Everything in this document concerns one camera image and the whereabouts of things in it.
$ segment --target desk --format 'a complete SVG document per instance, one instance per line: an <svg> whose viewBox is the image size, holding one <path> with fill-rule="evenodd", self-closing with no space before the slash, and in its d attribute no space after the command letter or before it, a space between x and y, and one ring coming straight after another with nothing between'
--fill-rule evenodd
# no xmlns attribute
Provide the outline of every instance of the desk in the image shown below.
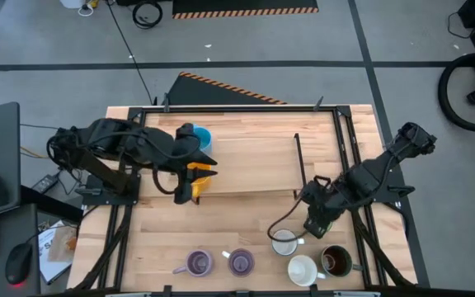
<svg viewBox="0 0 475 297"><path fill-rule="evenodd" d="M372 106L353 105L350 109L361 157L378 156L383 149ZM127 119L128 111L128 107L110 107L107 117ZM228 117L232 117L231 122L228 122ZM332 119L320 113L304 115L290 112L280 115L276 112L257 112L254 115L232 113L228 116L225 113L171 113L150 115L146 124L173 134L186 121L206 126L219 137L291 139L294 133L299 133L308 179L314 174L334 178L342 170L335 126ZM227 121L223 128L222 121ZM347 131L346 125L345 121L341 122L344 131ZM346 132L344 139L348 144ZM349 148L346 149L348 161L353 164L352 153ZM151 177L143 174L142 184L146 178L150 182ZM308 290L290 282L286 275L290 257L275 255L265 234L268 226L284 215L293 203L292 191L211 194L203 196L200 205L174 205L169 198L142 194L133 210L122 291L162 291L164 285L172 285L173 291ZM401 273L409 281L416 282L401 216L382 205L374 205L373 212L381 247ZM278 227L301 232L306 213L306 206L301 204ZM110 206L101 206L82 223L68 288L79 283L100 256L109 214ZM359 262L349 213L342 215L323 239L317 240L312 236L305 239L306 244L300 246L295 255L316 257L325 246L340 244L350 252L354 262ZM213 273L203 279L187 274L172 275L171 271L181 266L187 253L194 248L213 253ZM235 248L246 248L255 255L255 270L246 278L232 276L226 259L220 255L222 251L231 252ZM372 281L377 284L374 259L368 248L366 252ZM107 285L112 285L115 262L116 256L113 255ZM344 278L318 280L317 285L320 290L357 290L364 287L359 271Z"/></svg>

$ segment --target blue object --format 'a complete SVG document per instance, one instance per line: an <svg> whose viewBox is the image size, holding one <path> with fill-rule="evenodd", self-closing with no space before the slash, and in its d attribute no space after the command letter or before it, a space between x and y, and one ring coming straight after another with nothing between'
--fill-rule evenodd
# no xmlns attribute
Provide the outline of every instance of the blue object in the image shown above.
<svg viewBox="0 0 475 297"><path fill-rule="evenodd" d="M210 155L212 153L212 134L206 128L194 125L194 133L200 139L200 151Z"/></svg>

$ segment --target black and orange hazard tape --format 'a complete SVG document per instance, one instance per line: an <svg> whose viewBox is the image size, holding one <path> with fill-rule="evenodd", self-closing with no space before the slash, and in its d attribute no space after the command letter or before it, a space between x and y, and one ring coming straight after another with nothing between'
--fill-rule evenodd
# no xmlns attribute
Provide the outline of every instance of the black and orange hazard tape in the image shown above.
<svg viewBox="0 0 475 297"><path fill-rule="evenodd" d="M248 16L271 16L298 13L317 13L318 7L296 7L296 8L271 8L271 9L251 9L233 10L221 12L183 12L173 15L174 19L191 19L206 17L248 17Z"/></svg>
<svg viewBox="0 0 475 297"><path fill-rule="evenodd" d="M195 75L193 73L181 72L181 73L179 73L179 76L185 77L185 78L195 79L197 81L200 81L200 82L203 82L203 83L208 83L208 84L216 86L216 87L225 88L229 91L233 91L233 92L236 92L236 93L241 93L242 95L246 95L246 96L249 96L249 97L254 97L256 99L260 99L260 100L263 100L265 102L269 102L269 103L272 103L272 104L280 104L280 105L281 104L287 104L287 102L283 102L283 101L275 99L273 97L268 97L268 96L261 95L261 94L255 93L255 92L251 92L251 91L245 90L242 87L231 86L227 83L218 82L218 81L215 81L215 80L210 79L210 78L203 78L202 76Z"/></svg>

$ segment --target gray floor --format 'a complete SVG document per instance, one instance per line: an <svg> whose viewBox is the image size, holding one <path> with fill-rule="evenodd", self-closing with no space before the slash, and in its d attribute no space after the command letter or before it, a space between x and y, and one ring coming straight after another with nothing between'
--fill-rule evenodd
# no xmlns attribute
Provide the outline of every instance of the gray floor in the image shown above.
<svg viewBox="0 0 475 297"><path fill-rule="evenodd" d="M362 61L347 0L318 0L318 14L176 21L163 3L162 23L141 31L130 11L113 7L139 62L266 60ZM468 40L446 32L446 17L463 0L357 0L373 61L447 61L473 52ZM56 0L7 0L0 13L0 64L130 63L107 7L79 17ZM466 31L454 19L456 31ZM291 103L374 103L364 68L145 69L150 91L162 97L177 74L188 71ZM392 130L415 121L439 140L433 155L405 162L410 200L433 287L475 290L475 133L452 126L436 103L440 68L377 68ZM475 73L461 69L449 93L455 108L475 120L463 95ZM0 72L0 103L18 101L21 122L89 125L108 106L144 105L148 98L134 70ZM23 128L21 144L45 153L49 130ZM22 183L56 172L50 161L22 159ZM63 177L66 184L71 182ZM67 200L57 187L52 196ZM45 291L58 291L65 278Z"/></svg>

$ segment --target white cup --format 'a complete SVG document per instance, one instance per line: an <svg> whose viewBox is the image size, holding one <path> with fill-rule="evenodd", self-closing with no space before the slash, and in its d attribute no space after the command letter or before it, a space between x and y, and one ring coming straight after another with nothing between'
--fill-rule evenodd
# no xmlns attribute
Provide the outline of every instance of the white cup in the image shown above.
<svg viewBox="0 0 475 297"><path fill-rule="evenodd" d="M273 235L274 238L277 239L291 239L295 238L296 235L287 229L280 229L276 231ZM298 238L290 243L281 243L275 240L272 240L272 249L281 256L290 256L294 252L296 252L296 248L299 244L305 244L305 240L303 238Z"/></svg>
<svg viewBox="0 0 475 297"><path fill-rule="evenodd" d="M303 287L314 284L317 278L326 279L326 275L318 272L317 264L313 259L304 255L294 256L290 259L287 273L296 285Z"/></svg>

